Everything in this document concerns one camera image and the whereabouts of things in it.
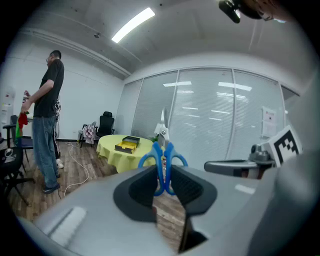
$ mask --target green object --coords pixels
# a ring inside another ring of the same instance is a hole
[[[150,141],[152,141],[153,143],[157,142],[158,141],[158,137],[159,137],[159,134],[155,137],[151,137],[150,138]]]
[[[16,145],[18,145],[18,139],[19,139],[19,138],[22,138],[22,136],[23,136],[23,135],[21,134],[20,128],[19,128],[19,118],[20,118],[20,115],[21,115],[21,113],[19,114],[18,120],[16,121],[16,124],[15,124],[15,141],[14,141],[14,143],[15,143]]]

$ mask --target desk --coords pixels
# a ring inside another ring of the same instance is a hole
[[[99,139],[96,148],[99,156],[108,158],[108,164],[115,166],[118,173],[138,168],[140,159],[151,150],[153,144],[151,140],[140,138],[139,145],[133,154],[116,151],[115,145],[122,142],[126,136],[119,134],[103,136]],[[155,164],[155,159],[151,157],[144,162],[143,166]]]

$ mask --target window blinds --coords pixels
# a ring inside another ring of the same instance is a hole
[[[180,71],[169,136],[176,151],[192,168],[204,170],[206,161],[224,160],[234,111],[232,71]]]
[[[131,134],[141,83],[142,80],[139,80],[123,87],[114,124],[116,134]]]
[[[284,128],[285,110],[278,82],[239,70],[234,71],[234,76],[236,113],[228,159],[247,159],[253,144],[269,139],[261,136],[262,107],[276,111],[277,132]]]
[[[161,121],[164,107],[169,112],[178,72],[145,78],[137,101],[131,135],[150,139]]]

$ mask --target box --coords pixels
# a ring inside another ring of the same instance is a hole
[[[138,147],[140,138],[127,136],[122,139],[122,142],[114,145],[114,150],[121,151],[128,154],[133,154]]]
[[[280,167],[289,158],[302,153],[299,138],[290,125],[279,131],[268,141],[261,143],[262,150],[268,151],[275,161],[275,166]]]

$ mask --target paper sign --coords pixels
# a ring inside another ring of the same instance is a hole
[[[277,124],[277,112],[265,106],[262,107],[263,115],[262,121],[269,122],[271,124]]]
[[[277,126],[273,123],[262,121],[262,136],[273,137],[277,133]]]

